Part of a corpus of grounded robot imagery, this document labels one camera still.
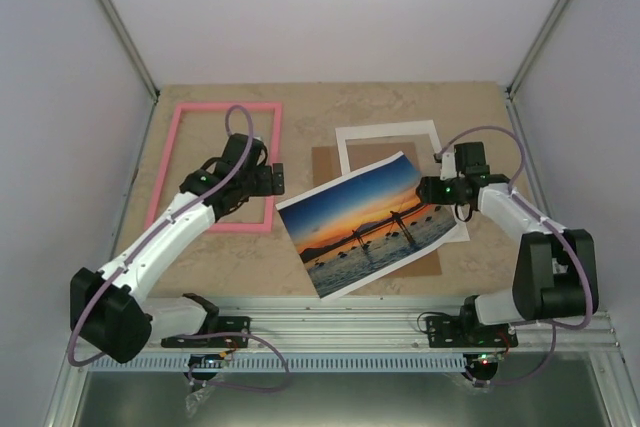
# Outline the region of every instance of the white picture frame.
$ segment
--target white picture frame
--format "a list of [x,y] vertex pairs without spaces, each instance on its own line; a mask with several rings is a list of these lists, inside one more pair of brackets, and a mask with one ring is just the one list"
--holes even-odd
[[[442,144],[438,138],[436,125],[433,120],[360,125],[356,127],[336,127],[336,142],[338,145],[338,156],[340,158],[340,171],[342,172],[342,175],[347,175],[351,172],[349,153],[347,151],[347,141],[380,139],[384,137],[401,137],[406,135],[427,135],[434,152],[439,152],[442,149]],[[448,237],[447,242],[468,242],[470,238],[467,225],[458,219],[453,207],[451,208],[451,212],[456,219],[458,227],[456,232]]]

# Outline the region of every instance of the gray wall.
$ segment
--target gray wall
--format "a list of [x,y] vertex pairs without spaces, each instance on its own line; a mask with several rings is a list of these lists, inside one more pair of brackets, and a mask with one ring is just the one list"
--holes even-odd
[[558,220],[596,240],[640,390],[640,0],[575,0],[517,97]]
[[151,103],[95,0],[0,0],[2,425],[42,425]]
[[511,80],[555,0],[114,0],[159,84]]

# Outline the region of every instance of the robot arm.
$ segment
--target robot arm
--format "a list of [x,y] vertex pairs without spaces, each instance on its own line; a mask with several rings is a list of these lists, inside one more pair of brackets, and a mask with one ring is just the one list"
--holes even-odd
[[560,233],[576,253],[598,307],[593,239],[584,230],[570,230],[554,222],[522,198],[509,179],[491,174],[481,142],[457,144],[443,163],[440,177],[423,177],[417,189],[425,203],[469,206],[469,220],[478,211],[520,242],[512,288],[469,297],[460,320],[466,332],[482,326],[585,314],[585,293],[576,266],[554,235]]
[[217,220],[250,197],[284,193],[282,164],[266,165],[267,149],[261,140],[253,139],[249,155],[233,179],[197,200],[227,176],[247,141],[242,134],[230,136],[222,157],[209,159],[189,174],[169,207],[131,247],[97,272],[83,268],[76,273],[71,280],[72,329],[105,280],[117,269],[125,269],[95,304],[80,330],[82,338],[124,363],[149,341],[199,333],[208,321],[217,318],[217,308],[193,294],[171,301],[147,301],[147,296],[178,255]]

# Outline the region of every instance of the printed photo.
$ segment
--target printed photo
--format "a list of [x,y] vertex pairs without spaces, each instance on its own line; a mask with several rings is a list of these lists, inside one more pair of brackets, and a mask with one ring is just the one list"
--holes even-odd
[[451,210],[416,195],[420,177],[399,152],[277,205],[321,298],[345,295],[453,236]]

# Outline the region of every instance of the pink frame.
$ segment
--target pink frame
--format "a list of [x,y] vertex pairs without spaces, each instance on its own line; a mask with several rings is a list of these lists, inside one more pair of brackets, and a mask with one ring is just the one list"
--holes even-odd
[[[278,161],[278,151],[280,148],[280,130],[282,126],[282,104],[277,102],[209,102],[194,103],[188,102],[178,104],[171,119],[169,127],[169,135],[164,144],[162,151],[162,160],[158,169],[153,192],[151,193],[151,203],[147,211],[147,218],[144,222],[145,230],[148,229],[156,219],[158,213],[158,204],[164,187],[165,177],[169,169],[171,161],[171,153],[173,145],[178,135],[178,126],[180,125],[180,117],[184,112],[224,112],[232,105],[241,104],[246,107],[249,112],[273,111],[273,127],[271,134],[271,145],[269,147],[269,163]],[[209,228],[209,232],[243,232],[243,233],[268,233],[273,227],[273,212],[275,209],[274,197],[267,197],[264,206],[264,220],[261,223],[220,223],[214,224]]]

